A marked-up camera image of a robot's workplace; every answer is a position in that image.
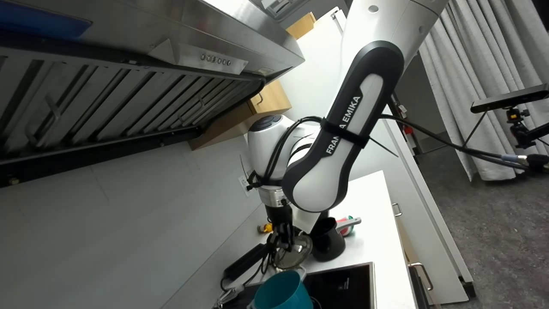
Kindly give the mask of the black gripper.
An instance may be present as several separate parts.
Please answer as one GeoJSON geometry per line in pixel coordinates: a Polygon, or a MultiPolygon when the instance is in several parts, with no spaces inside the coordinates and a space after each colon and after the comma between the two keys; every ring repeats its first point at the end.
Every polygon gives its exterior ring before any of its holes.
{"type": "Polygon", "coordinates": [[[289,257],[294,252],[294,227],[291,226],[291,207],[286,200],[279,205],[265,207],[267,217],[274,227],[279,229],[279,260],[289,257]]]}

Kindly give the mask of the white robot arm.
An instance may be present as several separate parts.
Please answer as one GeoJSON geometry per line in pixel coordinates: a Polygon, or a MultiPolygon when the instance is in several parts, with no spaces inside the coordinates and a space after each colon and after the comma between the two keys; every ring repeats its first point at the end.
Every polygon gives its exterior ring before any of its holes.
{"type": "Polygon", "coordinates": [[[349,169],[409,58],[449,0],[351,0],[341,37],[341,76],[324,116],[255,119],[245,135],[250,173],[272,233],[267,252],[291,250],[337,205],[349,169]]]}

